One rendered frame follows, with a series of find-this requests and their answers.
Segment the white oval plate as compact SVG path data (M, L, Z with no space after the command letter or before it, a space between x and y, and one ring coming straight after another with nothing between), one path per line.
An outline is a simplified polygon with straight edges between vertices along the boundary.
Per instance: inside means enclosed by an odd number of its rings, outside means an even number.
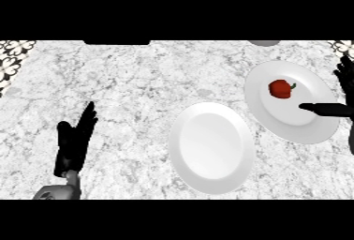
M186 184L226 194L243 184L255 162L255 142L236 111L202 102L180 113L168 137L171 164Z

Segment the red bell pepper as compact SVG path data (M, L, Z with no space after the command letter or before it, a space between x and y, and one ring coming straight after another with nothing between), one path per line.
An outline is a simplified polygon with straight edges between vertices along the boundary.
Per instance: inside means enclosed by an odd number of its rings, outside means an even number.
M274 98L286 99L291 97L292 90L297 88L295 84L289 84L285 80L274 80L269 84L270 95Z

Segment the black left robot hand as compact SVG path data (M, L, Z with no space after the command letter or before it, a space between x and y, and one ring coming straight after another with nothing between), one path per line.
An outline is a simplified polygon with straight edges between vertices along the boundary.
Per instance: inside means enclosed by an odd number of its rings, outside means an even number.
M74 127L66 121L56 124L59 147L55 159L56 177L62 177L68 171L81 171L97 121L95 102L90 102Z

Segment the grey round object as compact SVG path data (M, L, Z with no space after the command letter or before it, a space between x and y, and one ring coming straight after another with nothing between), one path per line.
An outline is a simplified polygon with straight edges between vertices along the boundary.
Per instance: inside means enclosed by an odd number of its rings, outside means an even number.
M280 40L249 40L249 42L255 46L272 47L272 46L276 46L279 44Z

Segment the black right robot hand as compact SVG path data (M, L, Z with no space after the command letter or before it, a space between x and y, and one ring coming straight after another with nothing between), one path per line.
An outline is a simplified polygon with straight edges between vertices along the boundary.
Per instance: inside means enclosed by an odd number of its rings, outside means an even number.
M354 155L354 62L350 57L341 57L333 74L341 84L345 104L341 103L301 103L298 107L323 117L348 117L353 125L348 133L348 148Z

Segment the white round plate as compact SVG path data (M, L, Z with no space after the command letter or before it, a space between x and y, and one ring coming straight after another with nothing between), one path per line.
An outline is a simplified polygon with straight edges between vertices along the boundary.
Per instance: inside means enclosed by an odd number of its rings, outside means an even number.
M276 80L297 86L289 98L272 96L269 85ZM301 65L288 61L257 65L245 80L245 100L260 124L286 141L322 143L335 134L341 119L300 108L301 103L338 102L322 78Z

